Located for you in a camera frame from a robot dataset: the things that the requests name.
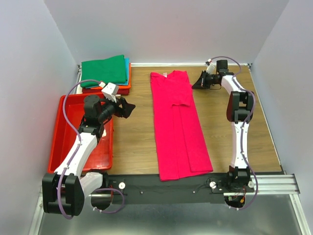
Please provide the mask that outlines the pink t shirt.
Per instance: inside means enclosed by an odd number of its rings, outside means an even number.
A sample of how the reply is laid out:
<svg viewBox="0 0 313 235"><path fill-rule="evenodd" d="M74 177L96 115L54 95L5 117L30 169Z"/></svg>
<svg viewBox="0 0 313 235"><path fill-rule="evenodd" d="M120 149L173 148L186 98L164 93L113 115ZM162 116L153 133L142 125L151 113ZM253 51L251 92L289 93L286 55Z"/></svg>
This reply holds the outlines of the pink t shirt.
<svg viewBox="0 0 313 235"><path fill-rule="evenodd" d="M186 71L150 74L161 181L213 171Z"/></svg>

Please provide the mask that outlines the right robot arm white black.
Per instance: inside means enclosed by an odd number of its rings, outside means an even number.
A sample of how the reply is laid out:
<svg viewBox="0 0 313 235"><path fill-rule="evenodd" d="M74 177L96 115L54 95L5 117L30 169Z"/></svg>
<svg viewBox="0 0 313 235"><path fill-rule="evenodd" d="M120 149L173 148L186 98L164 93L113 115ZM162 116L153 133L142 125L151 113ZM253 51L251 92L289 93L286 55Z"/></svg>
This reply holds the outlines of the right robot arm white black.
<svg viewBox="0 0 313 235"><path fill-rule="evenodd" d="M255 109L255 95L238 81L237 75L241 71L237 73L229 71L229 57L216 57L216 59L216 65L213 65L213 59L205 62L207 68L201 72L192 88L207 90L214 85L219 85L229 94L226 118L232 128L233 154L224 185L229 191L235 192L248 186L250 181L251 167L248 162L247 139Z"/></svg>

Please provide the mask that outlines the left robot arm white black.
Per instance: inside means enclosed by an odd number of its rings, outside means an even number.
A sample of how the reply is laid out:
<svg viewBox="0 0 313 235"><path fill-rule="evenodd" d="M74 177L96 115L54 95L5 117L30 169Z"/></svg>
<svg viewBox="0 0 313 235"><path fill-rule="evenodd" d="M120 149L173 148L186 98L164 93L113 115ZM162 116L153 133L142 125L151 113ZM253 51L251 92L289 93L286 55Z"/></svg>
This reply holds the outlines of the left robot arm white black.
<svg viewBox="0 0 313 235"><path fill-rule="evenodd" d="M81 177L81 173L102 138L105 124L113 116L128 118L135 105L123 97L110 100L89 95L84 98L83 109L79 127L67 121L76 134L72 148L59 167L53 173L46 173L42 179L44 211L61 214L66 219L81 213L89 194L94 191L104 193L108 189L109 182L102 174L91 172Z"/></svg>

